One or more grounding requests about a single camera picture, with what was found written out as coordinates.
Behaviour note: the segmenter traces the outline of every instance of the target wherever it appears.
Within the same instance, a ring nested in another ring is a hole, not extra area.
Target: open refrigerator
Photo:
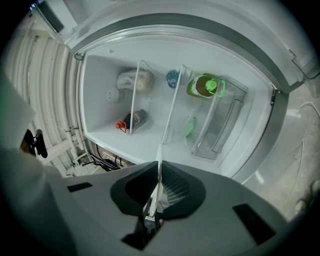
[[[310,66],[316,54],[280,3],[55,0],[32,8],[83,62],[84,134],[99,146],[139,164],[154,161],[162,144],[164,160],[252,190],[276,180],[293,161],[304,126],[291,92],[312,82],[293,58]],[[173,70],[179,74],[175,88],[166,79]],[[128,71],[136,71],[134,87],[109,102],[117,78]],[[137,89],[141,71],[153,77],[147,92]],[[201,74],[225,81],[223,97],[187,93]],[[147,113],[143,125],[116,128],[129,113],[132,126],[140,110]]]

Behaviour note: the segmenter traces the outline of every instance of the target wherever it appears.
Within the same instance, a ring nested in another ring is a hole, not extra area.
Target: plastic bag
[[[121,73],[116,79],[116,86],[118,89],[130,89],[135,88],[136,70]],[[150,71],[139,71],[136,82],[136,90],[142,93],[149,92],[153,85],[153,74]]]

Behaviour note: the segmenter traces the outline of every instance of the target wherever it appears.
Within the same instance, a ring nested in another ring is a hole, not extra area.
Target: blue bottle
[[[168,74],[166,74],[166,81],[168,82],[169,87],[176,88],[179,78],[179,71],[171,70]]]

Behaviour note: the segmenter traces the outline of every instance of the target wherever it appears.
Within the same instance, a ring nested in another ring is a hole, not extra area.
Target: dark bottle
[[[115,127],[117,129],[120,129],[124,133],[127,132],[127,129],[130,129],[130,120],[131,120],[131,111],[125,116],[123,121],[119,121],[115,124]],[[135,128],[138,128],[142,124],[144,124],[147,121],[147,112],[143,109],[139,111],[133,112],[133,118],[132,118],[133,124],[132,124],[132,130]]]

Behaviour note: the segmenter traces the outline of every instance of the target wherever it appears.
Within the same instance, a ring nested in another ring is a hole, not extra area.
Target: green bottle cap
[[[214,80],[206,81],[206,83],[205,83],[205,88],[206,88],[209,92],[212,92],[214,89],[217,88],[217,82],[214,81]]]

